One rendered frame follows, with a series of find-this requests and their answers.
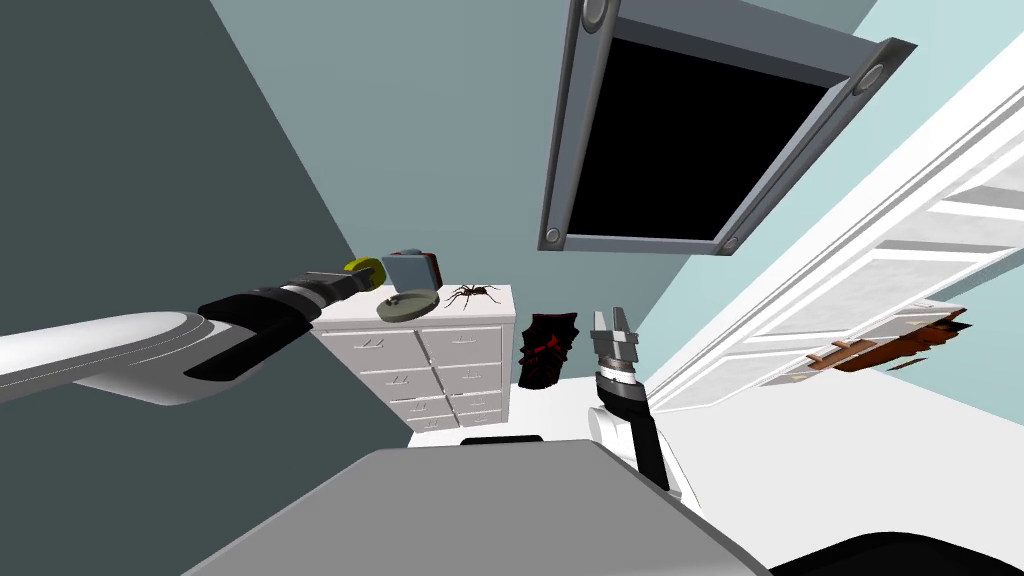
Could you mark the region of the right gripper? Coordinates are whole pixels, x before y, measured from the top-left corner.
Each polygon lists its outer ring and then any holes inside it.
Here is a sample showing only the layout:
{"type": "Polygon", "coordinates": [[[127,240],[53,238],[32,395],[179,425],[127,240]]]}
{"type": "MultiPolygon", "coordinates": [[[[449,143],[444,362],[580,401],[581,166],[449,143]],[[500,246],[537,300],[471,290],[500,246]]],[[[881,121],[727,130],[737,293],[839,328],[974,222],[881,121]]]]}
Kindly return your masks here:
{"type": "Polygon", "coordinates": [[[631,332],[624,308],[613,307],[612,316],[613,330],[609,330],[603,312],[593,313],[591,339],[595,354],[616,362],[638,362],[638,335],[631,332]]]}

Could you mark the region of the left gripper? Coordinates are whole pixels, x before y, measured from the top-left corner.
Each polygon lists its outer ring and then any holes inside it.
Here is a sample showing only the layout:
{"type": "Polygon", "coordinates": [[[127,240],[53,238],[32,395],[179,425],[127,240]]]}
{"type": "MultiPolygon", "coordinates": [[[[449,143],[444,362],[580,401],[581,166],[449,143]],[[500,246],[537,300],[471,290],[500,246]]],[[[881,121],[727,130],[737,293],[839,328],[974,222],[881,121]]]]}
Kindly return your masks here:
{"type": "Polygon", "coordinates": [[[337,273],[317,272],[313,274],[314,301],[318,306],[329,306],[337,301],[350,298],[358,292],[375,289],[375,270],[364,268],[356,271],[337,273]]]}

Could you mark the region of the yellow door knob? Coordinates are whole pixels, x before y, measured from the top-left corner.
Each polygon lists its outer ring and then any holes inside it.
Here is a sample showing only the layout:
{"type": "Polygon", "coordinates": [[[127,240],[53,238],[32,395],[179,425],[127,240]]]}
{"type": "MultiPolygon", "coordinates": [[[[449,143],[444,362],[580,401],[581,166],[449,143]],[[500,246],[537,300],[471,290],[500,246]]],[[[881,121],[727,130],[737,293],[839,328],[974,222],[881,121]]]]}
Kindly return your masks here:
{"type": "Polygon", "coordinates": [[[372,291],[384,284],[387,273],[383,263],[376,258],[358,258],[348,262],[344,271],[353,274],[364,292],[372,291]]]}

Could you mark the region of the black and red ribbed object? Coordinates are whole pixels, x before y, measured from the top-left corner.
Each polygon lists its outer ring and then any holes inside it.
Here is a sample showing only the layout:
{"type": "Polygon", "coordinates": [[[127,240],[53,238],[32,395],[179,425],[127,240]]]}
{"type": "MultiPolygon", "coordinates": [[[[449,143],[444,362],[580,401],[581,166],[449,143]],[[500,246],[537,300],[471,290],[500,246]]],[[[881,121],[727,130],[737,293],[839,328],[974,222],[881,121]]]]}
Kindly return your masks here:
{"type": "Polygon", "coordinates": [[[530,326],[522,332],[520,388],[543,390],[558,382],[579,334],[575,322],[575,313],[532,315],[530,326]]]}

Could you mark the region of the white chest of drawers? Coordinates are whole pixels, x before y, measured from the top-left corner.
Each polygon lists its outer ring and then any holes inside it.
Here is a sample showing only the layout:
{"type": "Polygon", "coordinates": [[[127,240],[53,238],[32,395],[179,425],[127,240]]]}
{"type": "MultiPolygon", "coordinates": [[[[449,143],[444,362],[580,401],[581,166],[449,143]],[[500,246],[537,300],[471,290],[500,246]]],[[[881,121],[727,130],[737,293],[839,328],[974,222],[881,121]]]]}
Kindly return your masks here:
{"type": "Polygon", "coordinates": [[[389,283],[326,308],[313,334],[414,433],[508,419],[509,285],[445,285],[432,253],[382,259],[389,283]]]}

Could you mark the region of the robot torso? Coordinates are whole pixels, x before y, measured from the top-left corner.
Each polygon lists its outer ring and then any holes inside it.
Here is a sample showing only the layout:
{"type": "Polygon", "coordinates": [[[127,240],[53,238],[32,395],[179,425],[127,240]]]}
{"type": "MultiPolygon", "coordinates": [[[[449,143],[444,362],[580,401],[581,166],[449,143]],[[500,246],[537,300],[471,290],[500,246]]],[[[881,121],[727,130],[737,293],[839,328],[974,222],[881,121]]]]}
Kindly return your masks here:
{"type": "Polygon", "coordinates": [[[590,440],[375,451],[183,576],[771,576],[590,440]]]}

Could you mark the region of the white panelled door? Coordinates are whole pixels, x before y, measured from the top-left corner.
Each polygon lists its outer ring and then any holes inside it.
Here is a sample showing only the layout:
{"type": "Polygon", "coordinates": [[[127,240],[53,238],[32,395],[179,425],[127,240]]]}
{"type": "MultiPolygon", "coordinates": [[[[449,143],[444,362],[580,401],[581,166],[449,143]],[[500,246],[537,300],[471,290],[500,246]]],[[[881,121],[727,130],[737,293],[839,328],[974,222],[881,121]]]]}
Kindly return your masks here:
{"type": "Polygon", "coordinates": [[[1024,249],[1024,34],[956,89],[912,58],[868,108],[885,153],[650,380],[657,413],[817,373],[896,336],[898,316],[1024,249]]]}

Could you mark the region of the brown wooden furniture piece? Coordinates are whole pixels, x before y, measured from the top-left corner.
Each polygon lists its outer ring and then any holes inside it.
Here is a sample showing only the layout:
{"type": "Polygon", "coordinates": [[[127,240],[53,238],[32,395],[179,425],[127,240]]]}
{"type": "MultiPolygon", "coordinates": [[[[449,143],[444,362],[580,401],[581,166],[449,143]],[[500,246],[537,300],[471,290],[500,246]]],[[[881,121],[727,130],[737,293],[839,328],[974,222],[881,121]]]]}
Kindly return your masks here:
{"type": "Polygon", "coordinates": [[[838,341],[835,351],[809,355],[802,371],[826,369],[856,372],[941,345],[967,326],[957,321],[966,307],[954,303],[919,300],[852,340],[838,341]]]}

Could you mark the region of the black window with grey frame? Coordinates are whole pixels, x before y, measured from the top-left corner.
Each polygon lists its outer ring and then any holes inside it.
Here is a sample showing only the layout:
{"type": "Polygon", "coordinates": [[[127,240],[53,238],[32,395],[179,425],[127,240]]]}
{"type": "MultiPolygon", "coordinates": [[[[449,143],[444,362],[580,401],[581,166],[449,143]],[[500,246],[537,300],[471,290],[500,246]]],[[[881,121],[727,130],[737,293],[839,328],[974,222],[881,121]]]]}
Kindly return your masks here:
{"type": "Polygon", "coordinates": [[[744,0],[569,0],[538,249],[733,254],[913,50],[744,0]]]}

